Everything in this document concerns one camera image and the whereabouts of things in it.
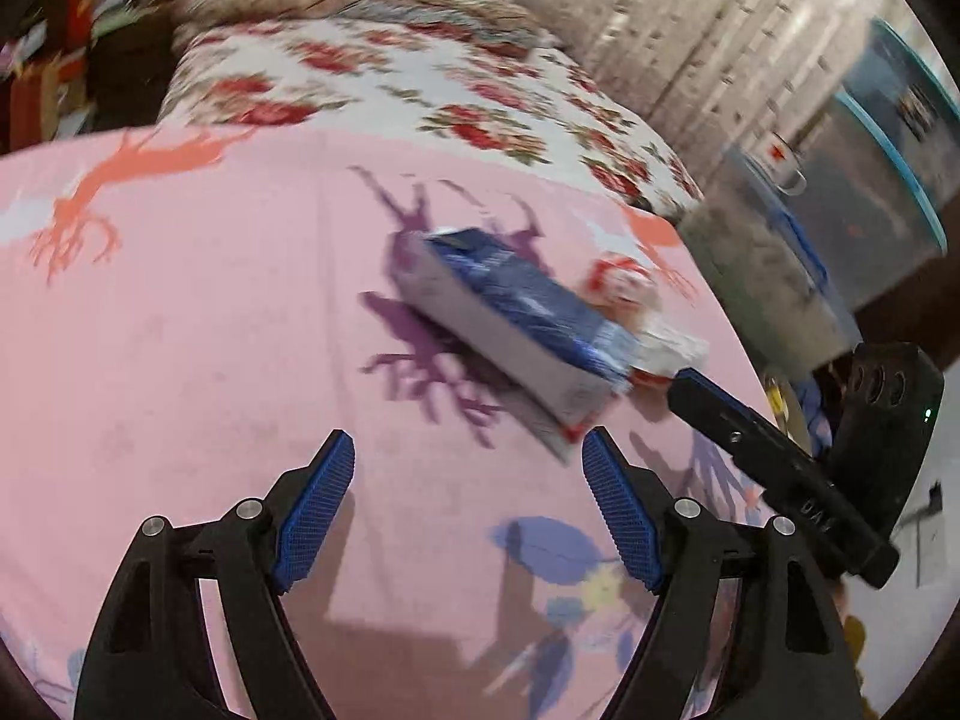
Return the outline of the red white wrapper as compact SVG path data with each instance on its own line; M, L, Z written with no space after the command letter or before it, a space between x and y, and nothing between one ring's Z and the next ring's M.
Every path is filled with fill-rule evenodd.
M581 298L636 340L630 380L635 387L665 390L687 367L700 367L709 344L672 327L651 268L608 252L594 260L579 288Z

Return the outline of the blue white carton box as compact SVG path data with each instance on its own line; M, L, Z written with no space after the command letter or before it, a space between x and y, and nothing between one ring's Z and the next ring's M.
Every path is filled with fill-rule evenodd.
M578 427L630 390L640 342L478 227L415 234L398 291L422 316Z

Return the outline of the clear bin teal lid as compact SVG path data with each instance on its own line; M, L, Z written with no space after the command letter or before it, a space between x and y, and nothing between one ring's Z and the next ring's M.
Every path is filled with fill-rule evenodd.
M784 204L853 312L949 250L918 177L848 93L823 108L799 167L804 190Z

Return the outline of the white enamel mug red star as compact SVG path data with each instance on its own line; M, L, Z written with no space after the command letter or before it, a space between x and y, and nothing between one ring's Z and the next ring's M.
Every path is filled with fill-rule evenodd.
M795 197L807 187L799 158L784 138L768 132L758 140L754 158L760 171L781 193Z

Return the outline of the top clear storage bin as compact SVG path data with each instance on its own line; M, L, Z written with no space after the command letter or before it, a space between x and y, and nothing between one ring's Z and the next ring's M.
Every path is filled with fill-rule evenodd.
M958 192L958 106L918 52L872 18L843 88L882 128L935 208Z

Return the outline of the pink patterned table cloth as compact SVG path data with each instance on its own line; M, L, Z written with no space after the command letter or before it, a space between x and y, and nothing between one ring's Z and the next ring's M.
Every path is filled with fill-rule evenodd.
M145 518L212 520L352 434L286 614L342 718L594 718L651 610L576 458L412 316L405 241L481 227L563 284L649 263L765 401L667 224L483 161L304 130L137 130L2 163L2 639L55 717Z

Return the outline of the beige patterned curtain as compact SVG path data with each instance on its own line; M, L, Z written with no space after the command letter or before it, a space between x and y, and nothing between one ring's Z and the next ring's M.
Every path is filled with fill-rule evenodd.
M704 181L732 146L795 137L884 0L519 0Z

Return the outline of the floral bed sheet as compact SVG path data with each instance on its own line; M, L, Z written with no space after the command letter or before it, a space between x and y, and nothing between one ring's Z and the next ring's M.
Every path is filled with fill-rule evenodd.
M703 200L664 138L555 47L510 59L409 26L340 18L191 29L160 115L395 138L534 172L671 223Z

